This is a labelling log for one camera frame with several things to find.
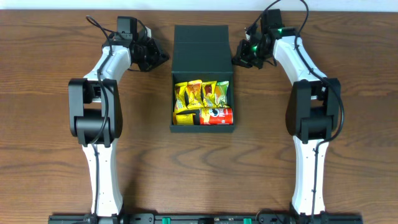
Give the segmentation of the green snack packet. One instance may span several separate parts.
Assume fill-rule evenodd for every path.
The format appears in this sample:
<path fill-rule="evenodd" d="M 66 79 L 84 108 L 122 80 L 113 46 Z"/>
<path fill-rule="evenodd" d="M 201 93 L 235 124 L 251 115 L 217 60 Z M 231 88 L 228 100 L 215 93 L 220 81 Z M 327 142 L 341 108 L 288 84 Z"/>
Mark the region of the green snack packet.
<path fill-rule="evenodd" d="M 215 103 L 219 108 L 229 108 L 228 92 L 229 81 L 218 82 L 215 86 Z"/>

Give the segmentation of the yellow candy packet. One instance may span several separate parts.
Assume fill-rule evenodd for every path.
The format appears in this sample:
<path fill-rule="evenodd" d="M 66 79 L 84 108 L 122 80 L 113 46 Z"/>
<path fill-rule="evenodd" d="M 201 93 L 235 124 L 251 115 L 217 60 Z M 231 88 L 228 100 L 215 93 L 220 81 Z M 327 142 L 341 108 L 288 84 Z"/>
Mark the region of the yellow candy packet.
<path fill-rule="evenodd" d="M 175 113 L 181 113 L 183 111 L 188 110 L 186 101 L 185 101 L 185 92 L 186 92 L 187 82 L 176 83 L 174 86 L 175 93 Z"/>
<path fill-rule="evenodd" d="M 194 80 L 187 83 L 186 93 L 188 95 L 189 110 L 203 108 L 204 104 L 201 99 L 201 80 Z"/>
<path fill-rule="evenodd" d="M 215 108 L 215 86 L 217 81 L 203 82 L 202 93 L 203 93 L 203 104 L 205 108 Z"/>

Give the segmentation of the yellow biscuit packet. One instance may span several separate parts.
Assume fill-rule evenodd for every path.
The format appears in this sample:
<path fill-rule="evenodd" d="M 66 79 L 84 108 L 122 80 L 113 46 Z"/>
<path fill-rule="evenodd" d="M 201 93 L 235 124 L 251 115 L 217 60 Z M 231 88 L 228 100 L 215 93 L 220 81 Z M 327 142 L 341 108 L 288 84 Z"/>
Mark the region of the yellow biscuit packet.
<path fill-rule="evenodd" d="M 180 125 L 180 126 L 191 126 L 191 125 L 195 124 L 194 117 L 195 117 L 195 113 L 174 114 L 173 124 Z"/>

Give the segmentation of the red Pringles can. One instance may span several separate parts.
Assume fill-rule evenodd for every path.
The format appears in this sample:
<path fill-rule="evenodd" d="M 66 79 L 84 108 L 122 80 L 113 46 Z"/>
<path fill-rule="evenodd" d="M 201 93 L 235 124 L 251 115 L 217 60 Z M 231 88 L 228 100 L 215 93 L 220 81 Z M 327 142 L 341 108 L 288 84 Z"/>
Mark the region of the red Pringles can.
<path fill-rule="evenodd" d="M 231 108 L 202 108 L 200 110 L 201 125 L 232 125 L 233 110 Z"/>

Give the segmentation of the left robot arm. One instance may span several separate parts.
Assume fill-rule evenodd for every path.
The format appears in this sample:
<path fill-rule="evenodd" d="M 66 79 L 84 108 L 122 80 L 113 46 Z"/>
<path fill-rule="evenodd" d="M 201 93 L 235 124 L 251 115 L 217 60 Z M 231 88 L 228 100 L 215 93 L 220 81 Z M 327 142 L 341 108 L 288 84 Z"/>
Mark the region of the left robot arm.
<path fill-rule="evenodd" d="M 117 29 L 101 26 L 91 16 L 86 20 L 99 28 L 106 40 L 92 71 L 68 83 L 70 132 L 82 146 L 91 179 L 93 201 L 85 223 L 118 218 L 123 207 L 116 171 L 116 147 L 123 130 L 118 84 L 132 65 L 149 72 L 169 59 L 151 30 L 139 19 L 117 18 Z"/>

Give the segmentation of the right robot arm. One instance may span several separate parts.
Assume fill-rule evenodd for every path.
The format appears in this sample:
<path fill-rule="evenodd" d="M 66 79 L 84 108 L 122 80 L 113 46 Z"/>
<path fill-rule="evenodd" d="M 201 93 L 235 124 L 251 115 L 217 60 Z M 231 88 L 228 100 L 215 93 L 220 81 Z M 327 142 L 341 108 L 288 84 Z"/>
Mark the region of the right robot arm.
<path fill-rule="evenodd" d="M 325 210 L 324 156 L 344 121 L 340 82 L 317 68 L 303 46 L 301 31 L 283 24 L 280 9 L 264 10 L 245 34 L 232 63 L 258 69 L 264 63 L 280 65 L 292 84 L 285 114 L 296 153 L 292 207 L 298 215 L 315 217 Z"/>

